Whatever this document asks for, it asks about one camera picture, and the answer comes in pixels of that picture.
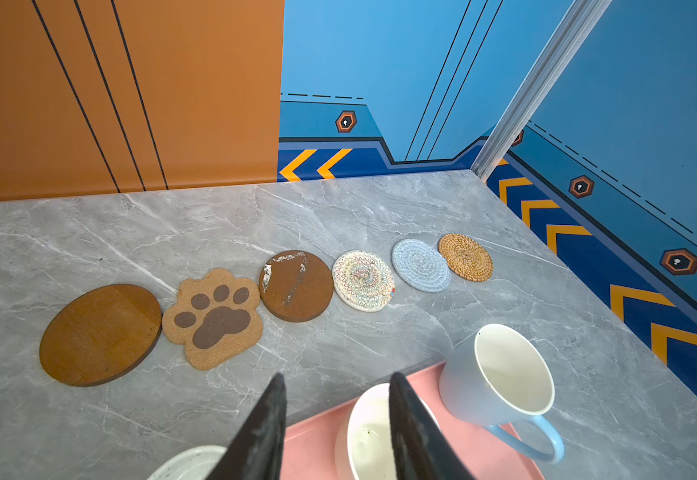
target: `tray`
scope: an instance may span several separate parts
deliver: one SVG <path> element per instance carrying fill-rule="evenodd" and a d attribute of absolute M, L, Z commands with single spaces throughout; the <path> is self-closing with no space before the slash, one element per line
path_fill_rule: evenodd
<path fill-rule="evenodd" d="M 443 368 L 444 363 L 441 362 L 413 373 L 407 380 L 431 408 L 444 437 L 471 475 L 478 480 L 543 480 L 543 474 L 535 462 L 508 447 L 484 428 L 461 422 L 449 414 L 439 398 L 439 375 Z M 287 428 L 282 480 L 338 480 L 335 440 L 338 429 L 356 400 L 354 398 Z M 502 428 L 519 437 L 510 424 Z"/>

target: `white bowl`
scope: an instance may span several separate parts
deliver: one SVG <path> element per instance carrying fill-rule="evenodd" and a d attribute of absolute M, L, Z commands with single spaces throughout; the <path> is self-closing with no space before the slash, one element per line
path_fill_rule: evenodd
<path fill-rule="evenodd" d="M 226 447 L 215 445 L 190 448 L 157 468 L 148 480 L 205 480 L 224 453 Z"/>
<path fill-rule="evenodd" d="M 388 383 L 364 392 L 338 431 L 335 467 L 341 480 L 396 478 L 391 445 L 391 418 L 388 414 Z M 439 426 L 426 402 L 420 400 Z"/>

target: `paw print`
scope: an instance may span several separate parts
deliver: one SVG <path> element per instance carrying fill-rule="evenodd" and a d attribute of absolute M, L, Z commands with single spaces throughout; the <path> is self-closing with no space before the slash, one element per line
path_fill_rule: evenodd
<path fill-rule="evenodd" d="M 256 312 L 258 286 L 223 269 L 201 280 L 185 280 L 178 301 L 162 316 L 167 338 L 186 346 L 186 359 L 209 370 L 255 345 L 263 335 Z"/>

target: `blue mug handle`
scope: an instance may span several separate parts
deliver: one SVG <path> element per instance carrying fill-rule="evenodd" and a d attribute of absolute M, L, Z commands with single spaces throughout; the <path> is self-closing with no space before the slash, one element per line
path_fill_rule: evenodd
<path fill-rule="evenodd" d="M 562 436 L 559 435 L 559 432 L 556 431 L 556 428 L 554 428 L 548 420 L 541 415 L 535 415 L 526 418 L 525 421 L 532 423 L 537 428 L 540 428 L 540 431 L 543 432 L 543 434 L 548 438 L 549 442 L 551 442 L 553 453 L 541 452 L 540 450 L 522 442 L 517 437 L 511 435 L 497 425 L 490 425 L 485 428 L 489 433 L 495 435 L 509 447 L 537 462 L 557 463 L 564 458 L 564 442 L 562 441 Z"/>

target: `marble table surface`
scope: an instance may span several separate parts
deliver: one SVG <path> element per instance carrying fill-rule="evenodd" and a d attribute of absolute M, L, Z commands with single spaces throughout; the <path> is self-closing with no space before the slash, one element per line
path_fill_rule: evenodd
<path fill-rule="evenodd" d="M 434 294 L 397 277 L 381 312 L 336 295 L 300 324 L 260 305 L 261 341 L 208 372 L 164 336 L 102 386 L 62 385 L 39 362 L 47 324 L 98 286 L 144 286 L 166 309 L 212 268 L 257 279 L 290 249 L 391 264 L 398 240 L 449 232 L 487 248 L 490 280 L 453 276 Z M 697 398 L 468 170 L 0 203 L 0 478 L 145 478 L 182 450 L 227 445 L 276 371 L 292 424 L 445 359 L 491 322 L 531 339 L 553 373 L 547 418 L 567 453 L 540 466 L 546 478 L 697 478 Z"/>

